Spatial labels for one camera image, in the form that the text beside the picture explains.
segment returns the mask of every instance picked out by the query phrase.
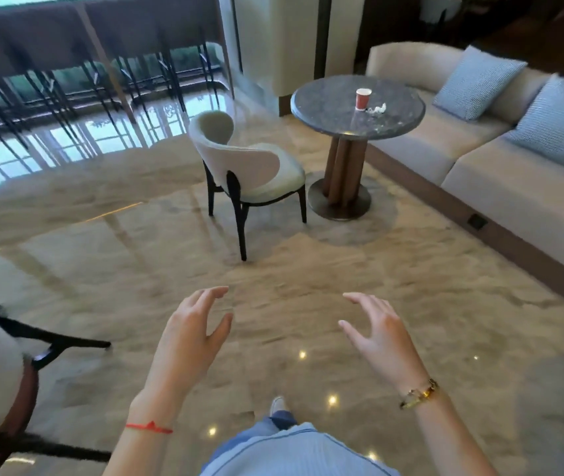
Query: throw pillow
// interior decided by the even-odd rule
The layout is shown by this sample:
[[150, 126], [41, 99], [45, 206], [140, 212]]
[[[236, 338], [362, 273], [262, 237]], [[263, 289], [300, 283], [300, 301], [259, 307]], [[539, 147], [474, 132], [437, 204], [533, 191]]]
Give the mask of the throw pillow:
[[552, 75], [515, 130], [504, 137], [564, 165], [564, 78]]
[[477, 120], [505, 87], [527, 66], [468, 46], [433, 104], [463, 120]]

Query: crumpled napkin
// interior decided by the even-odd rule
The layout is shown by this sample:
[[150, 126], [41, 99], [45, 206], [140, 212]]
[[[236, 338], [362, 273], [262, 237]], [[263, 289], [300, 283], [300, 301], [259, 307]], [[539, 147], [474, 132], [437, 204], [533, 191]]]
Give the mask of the crumpled napkin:
[[380, 113], [385, 113], [387, 105], [383, 103], [381, 106], [375, 106], [374, 108], [366, 108], [365, 111], [370, 115], [379, 115]]

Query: shoe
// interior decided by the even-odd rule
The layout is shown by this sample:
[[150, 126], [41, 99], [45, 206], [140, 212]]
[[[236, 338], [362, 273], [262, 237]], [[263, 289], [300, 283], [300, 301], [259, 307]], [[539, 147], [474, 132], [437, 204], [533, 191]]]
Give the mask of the shoe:
[[278, 396], [273, 400], [269, 416], [273, 416], [278, 411], [288, 411], [288, 408], [286, 408], [286, 401], [284, 401], [283, 396]]

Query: gold bracelet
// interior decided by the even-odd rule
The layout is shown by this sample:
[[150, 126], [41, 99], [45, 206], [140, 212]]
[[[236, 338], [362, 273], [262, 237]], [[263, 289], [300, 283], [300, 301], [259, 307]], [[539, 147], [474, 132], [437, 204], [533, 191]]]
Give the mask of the gold bracelet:
[[413, 408], [421, 402], [429, 400], [429, 398], [432, 397], [432, 394], [434, 394], [434, 392], [436, 392], [436, 390], [438, 389], [438, 383], [436, 381], [430, 378], [429, 383], [430, 386], [425, 391], [413, 389], [412, 391], [408, 392], [407, 396], [405, 396], [405, 400], [398, 405], [399, 408]]

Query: paper cup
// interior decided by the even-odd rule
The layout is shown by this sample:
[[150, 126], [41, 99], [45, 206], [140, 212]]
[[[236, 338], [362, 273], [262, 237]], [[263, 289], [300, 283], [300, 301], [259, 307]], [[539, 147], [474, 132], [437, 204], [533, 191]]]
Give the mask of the paper cup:
[[370, 100], [370, 95], [372, 94], [372, 90], [369, 88], [359, 88], [357, 90], [357, 103], [355, 108], [357, 110], [365, 110], [367, 107], [367, 102]]

